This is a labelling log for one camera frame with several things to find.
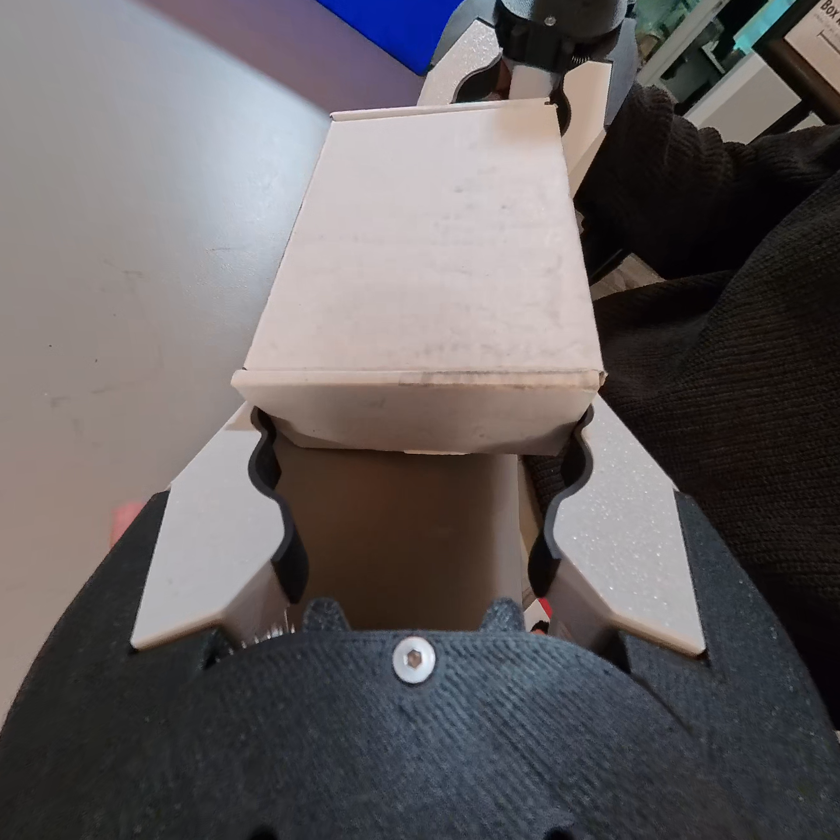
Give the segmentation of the white cardboard box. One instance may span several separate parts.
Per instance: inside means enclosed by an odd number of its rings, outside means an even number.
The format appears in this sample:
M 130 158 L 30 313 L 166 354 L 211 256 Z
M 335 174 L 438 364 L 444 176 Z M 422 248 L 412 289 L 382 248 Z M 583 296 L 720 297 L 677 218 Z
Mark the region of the white cardboard box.
M 232 386 L 299 445 L 552 455 L 605 380 L 541 99 L 336 112 Z

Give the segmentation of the person's left hand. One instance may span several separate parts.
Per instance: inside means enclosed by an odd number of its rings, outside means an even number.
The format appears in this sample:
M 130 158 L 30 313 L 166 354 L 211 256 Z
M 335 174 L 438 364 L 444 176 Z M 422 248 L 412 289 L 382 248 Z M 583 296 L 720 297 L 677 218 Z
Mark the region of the person's left hand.
M 112 510 L 110 520 L 109 547 L 112 549 L 123 534 L 128 530 L 132 522 L 142 512 L 145 500 L 132 500 L 125 502 Z

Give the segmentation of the person's right forearm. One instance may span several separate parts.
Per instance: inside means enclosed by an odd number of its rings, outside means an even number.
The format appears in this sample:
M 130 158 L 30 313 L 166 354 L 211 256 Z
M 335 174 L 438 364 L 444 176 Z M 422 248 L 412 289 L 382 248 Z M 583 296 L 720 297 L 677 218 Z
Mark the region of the person's right forearm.
M 839 128 L 726 142 L 633 84 L 574 202 L 586 223 L 672 280 L 739 268 L 838 175 Z

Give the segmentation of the blue plastic bin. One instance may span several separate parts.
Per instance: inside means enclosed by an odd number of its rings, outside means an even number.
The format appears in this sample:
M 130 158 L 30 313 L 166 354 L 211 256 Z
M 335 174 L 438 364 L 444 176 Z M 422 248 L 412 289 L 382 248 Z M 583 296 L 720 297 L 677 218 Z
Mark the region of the blue plastic bin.
M 418 76 L 427 73 L 460 1 L 319 1 Z

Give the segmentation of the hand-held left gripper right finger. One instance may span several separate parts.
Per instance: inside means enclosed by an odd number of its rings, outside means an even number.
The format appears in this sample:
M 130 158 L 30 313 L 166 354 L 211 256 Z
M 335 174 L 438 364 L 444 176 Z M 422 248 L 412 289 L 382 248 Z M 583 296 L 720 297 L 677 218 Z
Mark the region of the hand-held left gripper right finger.
M 624 632 L 702 656 L 676 485 L 605 402 L 588 408 L 568 455 L 580 474 L 549 503 L 528 563 L 548 635 L 598 651 Z

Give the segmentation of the person's black sweater torso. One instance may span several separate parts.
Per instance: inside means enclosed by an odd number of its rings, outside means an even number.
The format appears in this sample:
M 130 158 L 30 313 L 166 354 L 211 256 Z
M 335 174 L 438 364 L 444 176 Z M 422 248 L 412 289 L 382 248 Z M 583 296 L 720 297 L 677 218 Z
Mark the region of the person's black sweater torso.
M 709 517 L 838 724 L 838 205 L 688 238 L 599 220 L 663 280 L 595 306 L 605 400 Z

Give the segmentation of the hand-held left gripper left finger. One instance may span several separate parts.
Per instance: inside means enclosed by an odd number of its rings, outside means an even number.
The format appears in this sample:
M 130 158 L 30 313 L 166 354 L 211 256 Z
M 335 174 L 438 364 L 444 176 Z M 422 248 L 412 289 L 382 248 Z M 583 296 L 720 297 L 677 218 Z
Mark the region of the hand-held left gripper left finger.
M 244 404 L 169 489 L 136 613 L 135 650 L 218 629 L 246 648 L 294 634 L 309 561 L 278 493 L 277 430 Z

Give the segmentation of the white printed sign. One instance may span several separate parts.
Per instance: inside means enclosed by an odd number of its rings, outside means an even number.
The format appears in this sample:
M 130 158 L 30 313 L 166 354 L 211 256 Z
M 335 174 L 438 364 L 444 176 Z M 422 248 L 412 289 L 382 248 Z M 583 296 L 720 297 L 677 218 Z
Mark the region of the white printed sign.
M 835 88 L 839 86 L 839 2 L 821 1 L 784 36 L 805 62 Z

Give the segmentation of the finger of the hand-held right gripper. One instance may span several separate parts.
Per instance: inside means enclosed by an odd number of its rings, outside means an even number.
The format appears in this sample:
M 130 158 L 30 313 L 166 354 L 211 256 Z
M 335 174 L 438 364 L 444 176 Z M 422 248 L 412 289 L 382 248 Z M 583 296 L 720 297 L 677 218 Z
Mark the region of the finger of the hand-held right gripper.
M 560 161 L 553 168 L 564 176 L 562 194 L 574 198 L 606 135 L 606 106 L 613 75 L 611 62 L 587 60 L 564 75 L 551 75 L 552 92 L 565 105 L 565 131 L 559 131 L 553 151 Z
M 468 81 L 492 70 L 500 60 L 501 48 L 495 28 L 479 19 L 474 20 L 427 73 L 416 105 L 447 107 L 454 104 Z

